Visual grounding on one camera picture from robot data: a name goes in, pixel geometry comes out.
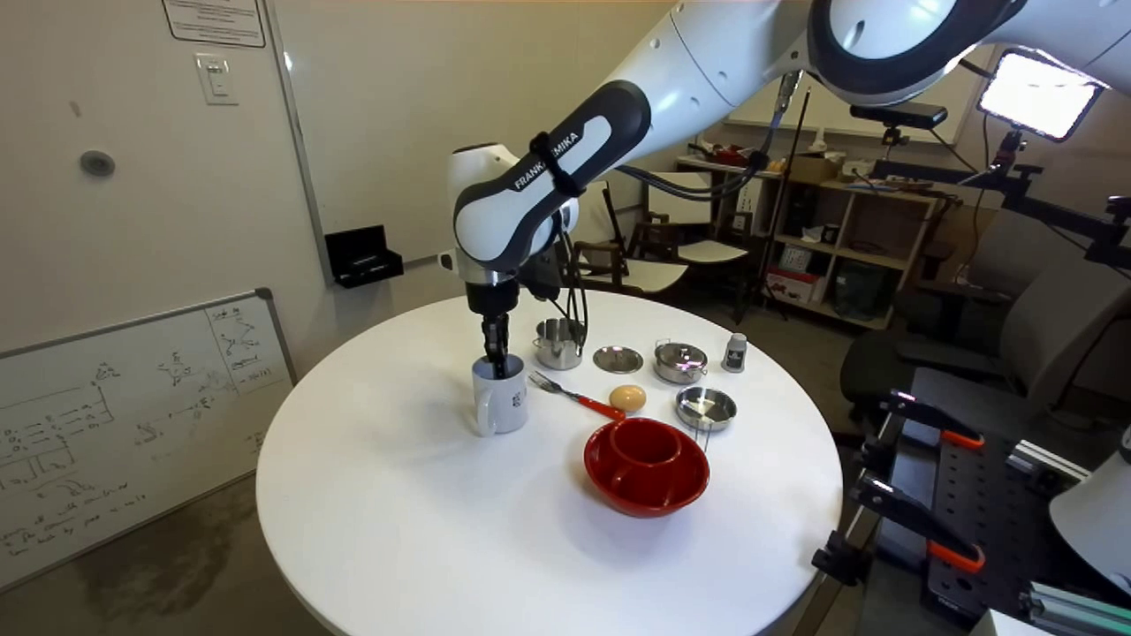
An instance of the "table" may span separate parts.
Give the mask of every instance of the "table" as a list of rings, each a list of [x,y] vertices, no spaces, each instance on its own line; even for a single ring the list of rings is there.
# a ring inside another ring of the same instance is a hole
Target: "table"
[[[535,324],[514,348],[535,368]],[[648,416],[676,424],[650,368],[607,373],[596,346],[664,340],[711,357],[702,385],[737,416],[708,443],[711,489],[676,514],[634,518],[585,491],[584,443],[604,424],[530,385],[527,426],[471,432],[478,314],[462,297],[387,319],[327,352],[280,406],[258,459],[258,518],[300,602],[343,632],[755,632],[812,579],[842,514],[842,459],[812,400],[768,352],[721,372],[728,331],[686,311],[589,294],[585,360],[562,385],[607,394],[648,385]]]

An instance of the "whiteboard writing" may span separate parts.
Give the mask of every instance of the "whiteboard writing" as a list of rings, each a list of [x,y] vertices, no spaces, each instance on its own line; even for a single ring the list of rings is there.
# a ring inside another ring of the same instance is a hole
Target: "whiteboard writing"
[[[289,385],[265,297],[0,357],[0,586],[247,473]]]

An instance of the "chair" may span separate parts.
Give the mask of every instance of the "chair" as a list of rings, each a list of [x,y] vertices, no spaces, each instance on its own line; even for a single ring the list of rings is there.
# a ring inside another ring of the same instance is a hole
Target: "chair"
[[[660,181],[671,181],[680,188],[708,192],[711,172],[655,172]],[[694,271],[728,271],[737,280],[737,297],[743,277],[750,266],[750,235],[752,212],[714,212],[714,199],[696,202],[696,199],[676,199],[655,185],[644,185],[644,220],[634,234],[634,254],[648,257],[664,257],[664,260],[682,260]]]
[[[1039,413],[1055,406],[1071,373],[1127,301],[1131,281],[1106,266],[1052,266],[1008,308],[993,352],[916,331],[868,331],[846,352],[842,392],[854,413],[878,416],[878,400],[892,387],[912,387],[916,368],[932,368],[1004,385],[1025,400],[1028,413]]]
[[[568,280],[592,291],[655,297],[676,286],[682,277],[686,266],[629,257],[607,185],[592,181],[581,199]]]

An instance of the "red plate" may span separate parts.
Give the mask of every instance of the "red plate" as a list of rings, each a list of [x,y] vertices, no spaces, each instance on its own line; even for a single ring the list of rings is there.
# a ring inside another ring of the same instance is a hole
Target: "red plate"
[[[625,416],[589,434],[584,465],[592,491],[625,514],[671,514],[708,491],[702,447],[648,416]]]

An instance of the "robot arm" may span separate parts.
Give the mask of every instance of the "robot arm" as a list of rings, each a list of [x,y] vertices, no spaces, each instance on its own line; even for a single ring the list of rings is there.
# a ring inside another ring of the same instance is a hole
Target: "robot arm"
[[[974,43],[1039,45],[1131,89],[1131,3],[1110,0],[680,0],[524,159],[499,146],[455,152],[461,271],[505,348],[519,268],[568,228],[568,199],[604,169],[719,122],[792,72],[854,105],[920,95]]]

